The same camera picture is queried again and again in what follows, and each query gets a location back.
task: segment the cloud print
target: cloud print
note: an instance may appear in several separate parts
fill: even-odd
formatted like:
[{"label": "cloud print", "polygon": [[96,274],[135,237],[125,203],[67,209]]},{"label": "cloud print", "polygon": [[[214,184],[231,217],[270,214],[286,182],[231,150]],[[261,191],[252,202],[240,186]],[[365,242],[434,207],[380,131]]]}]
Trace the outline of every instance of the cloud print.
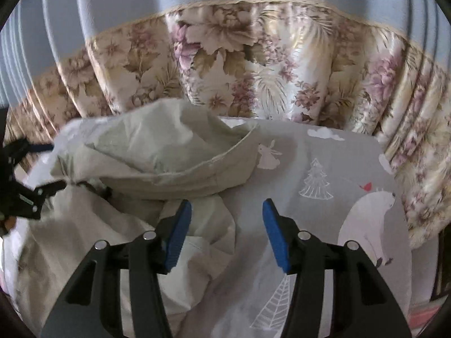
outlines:
[{"label": "cloud print", "polygon": [[332,138],[332,140],[336,141],[344,141],[344,138],[341,138],[338,135],[335,135],[330,129],[327,127],[321,127],[315,130],[308,130],[307,134],[310,137],[318,137],[318,138]]}]

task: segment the tree print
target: tree print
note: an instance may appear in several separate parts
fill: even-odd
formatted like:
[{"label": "tree print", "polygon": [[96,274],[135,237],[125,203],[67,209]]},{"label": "tree print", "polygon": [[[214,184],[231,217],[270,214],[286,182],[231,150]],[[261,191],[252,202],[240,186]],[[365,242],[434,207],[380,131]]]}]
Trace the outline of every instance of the tree print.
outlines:
[{"label": "tree print", "polygon": [[324,179],[327,175],[322,171],[322,165],[317,159],[313,160],[312,168],[308,171],[308,177],[304,179],[305,187],[299,192],[303,197],[314,199],[331,199],[326,187],[329,183]]}]

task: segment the teepee print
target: teepee print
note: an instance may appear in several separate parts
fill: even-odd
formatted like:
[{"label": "teepee print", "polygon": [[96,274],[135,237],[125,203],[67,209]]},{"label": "teepee print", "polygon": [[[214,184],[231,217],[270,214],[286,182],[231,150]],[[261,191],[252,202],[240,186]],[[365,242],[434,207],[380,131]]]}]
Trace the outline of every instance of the teepee print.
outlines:
[{"label": "teepee print", "polygon": [[322,165],[317,159],[313,160],[311,165],[312,168],[308,171],[308,177],[304,179],[305,187],[299,194],[314,199],[333,198],[333,195],[326,190],[329,183],[324,179],[327,175],[322,171]]},{"label": "teepee print", "polygon": [[260,330],[279,330],[286,321],[290,302],[290,276],[285,275],[277,290],[257,315],[251,328]]}]

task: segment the metal screw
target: metal screw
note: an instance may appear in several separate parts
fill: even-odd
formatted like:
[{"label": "metal screw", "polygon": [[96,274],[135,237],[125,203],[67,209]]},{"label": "metal screw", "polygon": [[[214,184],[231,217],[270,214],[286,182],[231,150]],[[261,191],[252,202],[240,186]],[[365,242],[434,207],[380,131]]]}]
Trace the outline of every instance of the metal screw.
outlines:
[{"label": "metal screw", "polygon": [[153,240],[156,238],[156,232],[155,231],[146,231],[143,234],[144,240]]},{"label": "metal screw", "polygon": [[99,240],[97,243],[94,244],[94,247],[97,250],[102,250],[107,247],[107,242],[105,240]]},{"label": "metal screw", "polygon": [[308,240],[308,239],[310,239],[311,236],[312,235],[310,234],[310,232],[305,231],[305,230],[298,232],[298,238],[301,240]]},{"label": "metal screw", "polygon": [[360,248],[359,243],[354,240],[348,241],[348,243],[346,243],[346,246],[351,250],[357,250],[358,248]]}]

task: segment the blue gripper pad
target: blue gripper pad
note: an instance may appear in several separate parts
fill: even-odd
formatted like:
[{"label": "blue gripper pad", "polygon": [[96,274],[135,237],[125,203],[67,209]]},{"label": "blue gripper pad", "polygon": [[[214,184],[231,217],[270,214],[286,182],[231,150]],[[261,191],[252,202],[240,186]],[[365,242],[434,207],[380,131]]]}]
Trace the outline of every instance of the blue gripper pad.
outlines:
[{"label": "blue gripper pad", "polygon": [[282,230],[280,229],[279,214],[272,200],[267,199],[263,202],[263,222],[265,224],[266,233],[272,246],[272,251],[276,257],[276,262],[285,273],[291,269],[291,264],[288,258],[288,244],[285,241]]},{"label": "blue gripper pad", "polygon": [[168,272],[177,265],[179,260],[182,245],[191,223],[191,203],[186,200],[182,201],[175,218],[177,220],[167,240],[165,268]]}]

